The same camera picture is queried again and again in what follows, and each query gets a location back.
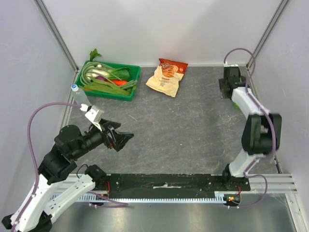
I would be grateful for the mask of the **green paper box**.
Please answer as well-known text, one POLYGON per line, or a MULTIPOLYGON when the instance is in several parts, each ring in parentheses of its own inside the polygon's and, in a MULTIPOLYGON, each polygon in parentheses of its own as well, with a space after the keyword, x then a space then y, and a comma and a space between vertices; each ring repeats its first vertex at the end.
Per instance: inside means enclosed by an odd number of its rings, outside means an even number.
POLYGON ((240 107, 235 102, 233 102, 233 105, 236 109, 240 109, 240 107))

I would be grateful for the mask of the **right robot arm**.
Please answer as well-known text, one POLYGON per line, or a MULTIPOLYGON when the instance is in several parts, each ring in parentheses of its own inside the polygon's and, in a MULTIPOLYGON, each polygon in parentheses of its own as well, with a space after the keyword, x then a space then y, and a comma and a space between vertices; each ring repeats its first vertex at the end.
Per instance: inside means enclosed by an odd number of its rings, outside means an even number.
POLYGON ((244 188, 248 173, 261 159, 274 155, 280 147, 282 117, 271 113, 253 95, 238 65, 224 65, 219 87, 242 111, 246 124, 241 137, 242 149, 223 171, 223 187, 228 190, 244 188))

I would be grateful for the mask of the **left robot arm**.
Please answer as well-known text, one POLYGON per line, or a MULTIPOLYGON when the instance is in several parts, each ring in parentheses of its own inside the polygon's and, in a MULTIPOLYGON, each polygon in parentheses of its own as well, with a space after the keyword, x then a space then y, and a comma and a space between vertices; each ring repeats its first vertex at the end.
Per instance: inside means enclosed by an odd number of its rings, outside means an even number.
POLYGON ((51 197, 77 167, 76 160, 103 144, 120 151, 133 138, 129 132, 118 132, 118 122, 102 119, 82 135, 75 125, 63 127, 54 139, 54 146, 38 167, 39 179, 20 208, 2 219, 13 232, 48 232, 59 216, 84 194, 108 187, 106 173, 97 165, 88 166, 84 174, 55 199, 51 197))

